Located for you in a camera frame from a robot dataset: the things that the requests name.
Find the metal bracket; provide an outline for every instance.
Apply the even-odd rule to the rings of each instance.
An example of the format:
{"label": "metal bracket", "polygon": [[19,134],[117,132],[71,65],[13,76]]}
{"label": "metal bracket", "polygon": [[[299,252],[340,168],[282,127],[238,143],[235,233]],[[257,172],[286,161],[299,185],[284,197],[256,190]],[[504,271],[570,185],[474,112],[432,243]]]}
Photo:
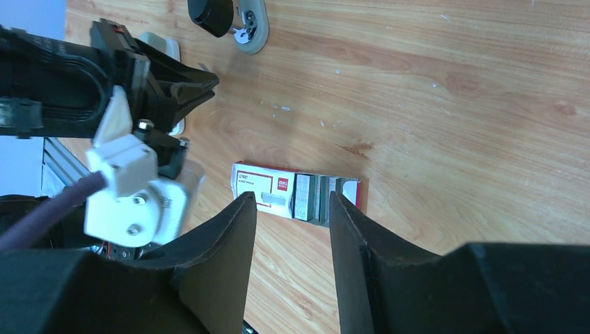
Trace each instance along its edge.
{"label": "metal bracket", "polygon": [[269,17],[264,0],[240,0],[238,12],[242,29],[232,27],[236,47],[246,54],[256,54],[269,39]]}

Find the white box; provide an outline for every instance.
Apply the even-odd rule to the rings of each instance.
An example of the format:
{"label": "white box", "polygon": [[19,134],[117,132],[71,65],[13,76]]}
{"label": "white box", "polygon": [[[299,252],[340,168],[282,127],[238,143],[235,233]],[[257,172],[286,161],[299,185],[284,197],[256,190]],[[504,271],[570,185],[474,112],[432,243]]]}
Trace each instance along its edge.
{"label": "white box", "polygon": [[[309,193],[309,189],[306,190],[308,196],[313,197],[315,212],[319,212],[320,205],[323,206],[321,209],[322,211],[326,210],[325,208],[329,206],[329,195],[332,190],[342,192],[346,198],[356,205],[359,183],[358,179],[303,173],[298,170],[280,170],[276,168],[254,166],[244,162],[237,162],[233,166],[232,191],[234,199],[245,191],[253,191],[256,195],[256,206],[258,210],[285,218],[293,218],[295,206],[294,194],[297,187],[296,178],[299,174],[317,177],[315,193]],[[321,187],[321,180],[326,180],[326,188]],[[327,226],[329,220],[328,215],[322,214],[320,216],[314,217],[308,222],[314,225]]]}
{"label": "white box", "polygon": [[245,191],[256,195],[256,206],[285,218],[293,218],[292,198],[295,173],[236,163],[232,171],[232,191],[237,198]]}

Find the white mount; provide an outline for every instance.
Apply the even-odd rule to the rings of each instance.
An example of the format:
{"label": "white mount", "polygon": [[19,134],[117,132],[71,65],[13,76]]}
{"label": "white mount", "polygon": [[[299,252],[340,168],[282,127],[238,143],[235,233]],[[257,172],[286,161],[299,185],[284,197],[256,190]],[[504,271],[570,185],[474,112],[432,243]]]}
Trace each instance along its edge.
{"label": "white mount", "polygon": [[159,177],[156,152],[130,134],[130,124],[125,91],[116,86],[95,148],[86,152],[89,169],[100,171],[107,187],[87,199],[84,232],[125,247],[166,244],[182,233],[205,173],[185,161],[176,180]]}

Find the wood grain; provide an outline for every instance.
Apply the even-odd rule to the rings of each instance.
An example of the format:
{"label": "wood grain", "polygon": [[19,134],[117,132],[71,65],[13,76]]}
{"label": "wood grain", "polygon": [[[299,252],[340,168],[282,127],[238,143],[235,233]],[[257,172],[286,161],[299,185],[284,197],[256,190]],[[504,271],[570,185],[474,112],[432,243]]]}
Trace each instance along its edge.
{"label": "wood grain", "polygon": [[[232,199],[233,162],[360,177],[367,215],[430,251],[469,240],[588,243],[590,11],[583,1],[266,0],[255,56],[182,0],[69,0],[67,39],[108,17],[176,39],[221,79],[185,133],[207,171],[193,225]],[[68,141],[79,155],[87,142]],[[259,213],[246,319],[338,332],[328,231]]]}

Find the wooden table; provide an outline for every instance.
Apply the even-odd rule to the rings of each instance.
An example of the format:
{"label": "wooden table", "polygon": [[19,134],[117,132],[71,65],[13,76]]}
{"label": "wooden table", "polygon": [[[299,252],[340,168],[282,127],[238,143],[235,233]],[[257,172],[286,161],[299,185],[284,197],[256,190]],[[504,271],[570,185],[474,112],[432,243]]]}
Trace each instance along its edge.
{"label": "wooden table", "polygon": [[[207,171],[197,225],[232,200],[238,160],[360,177],[367,215],[430,251],[468,240],[587,243],[585,1],[266,0],[255,56],[193,25],[185,0],[69,0],[69,41],[106,17],[176,39],[221,79],[188,119]],[[84,141],[67,141],[79,156]],[[246,320],[338,332],[325,228],[259,213]]]}

